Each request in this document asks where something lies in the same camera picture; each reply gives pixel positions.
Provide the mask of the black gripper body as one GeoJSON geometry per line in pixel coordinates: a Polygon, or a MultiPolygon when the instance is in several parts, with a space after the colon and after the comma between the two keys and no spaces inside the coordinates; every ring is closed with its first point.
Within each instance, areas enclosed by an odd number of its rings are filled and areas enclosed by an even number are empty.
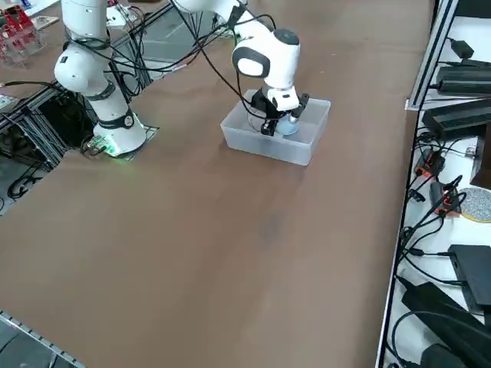
{"type": "Polygon", "coordinates": [[[251,106],[265,114],[267,120],[279,120],[285,113],[278,111],[275,105],[264,95],[262,89],[258,89],[252,96],[251,106]]]}

